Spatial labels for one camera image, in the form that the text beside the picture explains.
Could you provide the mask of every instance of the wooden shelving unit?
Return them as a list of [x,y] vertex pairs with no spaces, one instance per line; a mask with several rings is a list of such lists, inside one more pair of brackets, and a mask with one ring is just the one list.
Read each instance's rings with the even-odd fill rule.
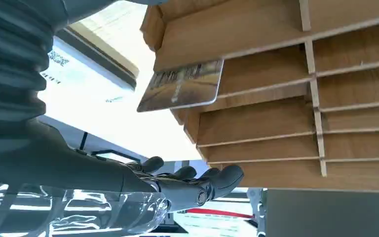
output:
[[379,1],[171,0],[147,18],[165,9],[144,31],[155,70],[225,58],[217,101],[172,111],[212,167],[240,165],[245,187],[379,191]]

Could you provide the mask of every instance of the clear plastic container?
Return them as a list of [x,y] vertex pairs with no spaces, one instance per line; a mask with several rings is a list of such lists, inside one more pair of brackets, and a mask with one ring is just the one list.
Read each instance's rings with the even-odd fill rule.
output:
[[118,236],[137,235],[155,229],[164,219],[167,207],[161,193],[0,184],[0,236],[95,236],[112,231]]

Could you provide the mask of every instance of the robotic arm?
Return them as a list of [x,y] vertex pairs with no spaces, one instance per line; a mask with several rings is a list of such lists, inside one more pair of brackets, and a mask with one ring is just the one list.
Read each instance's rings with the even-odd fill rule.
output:
[[[38,236],[49,226],[62,226],[59,230],[79,226],[84,230],[118,227],[125,235],[138,234],[156,227],[167,212],[225,196],[243,178],[235,165],[222,171],[210,169],[199,179],[193,179],[189,167],[152,176],[149,173],[163,164],[159,158],[126,165],[89,156],[71,150],[56,128],[37,120],[45,113],[45,104],[37,98],[37,91],[46,86],[39,72],[48,67],[54,34],[113,2],[0,0],[0,233]],[[46,212],[14,208],[21,196],[47,200],[49,208]],[[102,215],[95,224],[101,210],[98,215],[66,213],[69,205],[85,200],[108,205],[109,217]],[[22,218],[28,222],[20,227],[16,223]]]

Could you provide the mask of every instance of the red stripe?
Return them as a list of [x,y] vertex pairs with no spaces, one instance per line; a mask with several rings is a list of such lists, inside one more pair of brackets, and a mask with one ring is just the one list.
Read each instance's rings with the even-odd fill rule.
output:
[[218,210],[201,209],[201,208],[194,208],[194,209],[187,210],[187,213],[233,216],[233,217],[242,217],[242,218],[249,218],[249,219],[253,218],[253,216],[235,213],[235,212],[218,211]]

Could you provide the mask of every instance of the card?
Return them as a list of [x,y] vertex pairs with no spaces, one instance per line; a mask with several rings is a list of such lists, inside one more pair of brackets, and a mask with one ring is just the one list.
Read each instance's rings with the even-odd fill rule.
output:
[[178,109],[214,103],[223,60],[154,73],[138,112]]

